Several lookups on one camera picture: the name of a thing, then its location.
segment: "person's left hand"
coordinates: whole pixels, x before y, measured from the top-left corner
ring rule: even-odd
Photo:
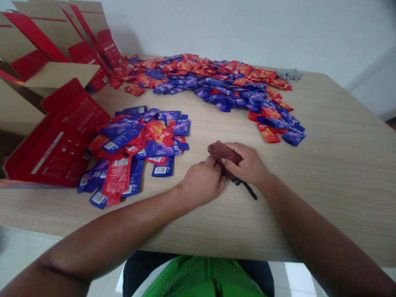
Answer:
[[[181,190],[182,202],[192,210],[219,197],[226,185],[220,173],[221,167],[212,156],[208,156],[205,162],[191,166],[177,185]]]

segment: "dark pants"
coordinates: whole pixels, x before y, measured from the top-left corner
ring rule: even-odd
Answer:
[[[179,255],[138,250],[125,263],[123,297],[131,297],[142,282],[158,266]],[[274,296],[273,278],[268,262],[236,260],[243,270],[268,296]]]

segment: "wooden table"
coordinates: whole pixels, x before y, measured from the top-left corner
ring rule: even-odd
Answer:
[[[148,90],[136,98],[107,85],[93,97],[111,115],[140,105],[189,115],[190,150],[176,157],[174,175],[151,177],[153,164],[145,164],[141,193],[104,211],[88,203],[90,194],[77,195],[75,189],[1,189],[0,224],[66,236],[106,212],[176,185],[191,165],[206,158],[210,143],[239,141],[255,147],[272,172],[379,265],[395,266],[396,133],[324,74],[305,72],[293,88],[281,93],[306,128],[297,148],[284,141],[267,144],[247,110],[223,113],[190,91],[163,96]],[[254,201],[232,183],[217,200],[160,230],[143,249],[297,260],[265,199],[259,195]]]

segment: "pile of snack packets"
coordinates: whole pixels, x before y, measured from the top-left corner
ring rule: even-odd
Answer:
[[[194,54],[140,60],[137,55],[125,58],[113,69],[110,84],[119,89],[123,82],[135,85],[125,91],[135,96],[154,89],[156,94],[177,94],[186,90],[218,109],[247,108],[249,119],[256,122],[269,143],[280,142],[278,134],[294,146],[305,138],[305,128],[290,114],[293,110],[282,100],[281,90],[292,90],[291,84],[277,78],[275,71],[255,68],[238,61],[212,61]]]
[[[109,124],[96,128],[88,150],[97,162],[82,175],[77,192],[94,193],[90,203],[104,209],[139,193],[143,161],[154,164],[153,177],[172,176],[174,157],[189,150],[190,125],[180,111],[138,106],[116,112]]]

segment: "forearm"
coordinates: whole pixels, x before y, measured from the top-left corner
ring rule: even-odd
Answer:
[[[64,238],[37,261],[83,280],[106,274],[152,234],[189,210],[178,187],[105,214]]]
[[[395,283],[355,243],[277,176],[259,186],[298,257],[334,295],[396,293]]]

